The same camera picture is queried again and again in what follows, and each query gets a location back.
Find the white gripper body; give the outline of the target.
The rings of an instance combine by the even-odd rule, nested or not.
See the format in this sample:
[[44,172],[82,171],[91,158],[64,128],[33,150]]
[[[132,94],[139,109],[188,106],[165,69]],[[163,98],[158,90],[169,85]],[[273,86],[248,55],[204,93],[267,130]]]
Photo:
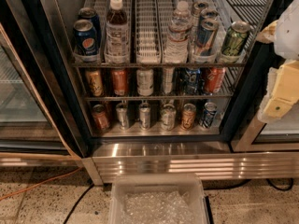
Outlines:
[[293,0],[278,19],[275,53],[284,59],[299,60],[299,0]]

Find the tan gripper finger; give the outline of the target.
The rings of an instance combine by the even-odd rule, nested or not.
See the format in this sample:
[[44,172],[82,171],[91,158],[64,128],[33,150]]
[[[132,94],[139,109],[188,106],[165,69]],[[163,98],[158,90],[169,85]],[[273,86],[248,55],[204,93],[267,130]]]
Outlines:
[[273,43],[275,40],[277,24],[277,21],[272,21],[268,26],[263,28],[260,33],[258,33],[256,40],[264,44]]

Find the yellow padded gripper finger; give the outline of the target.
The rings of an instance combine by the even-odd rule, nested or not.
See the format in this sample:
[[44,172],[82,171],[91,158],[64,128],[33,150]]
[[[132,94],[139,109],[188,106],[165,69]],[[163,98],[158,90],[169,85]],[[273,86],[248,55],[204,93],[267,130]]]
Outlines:
[[299,101],[299,61],[287,60],[279,68],[271,67],[267,76],[266,95],[257,118],[271,123],[285,116]]

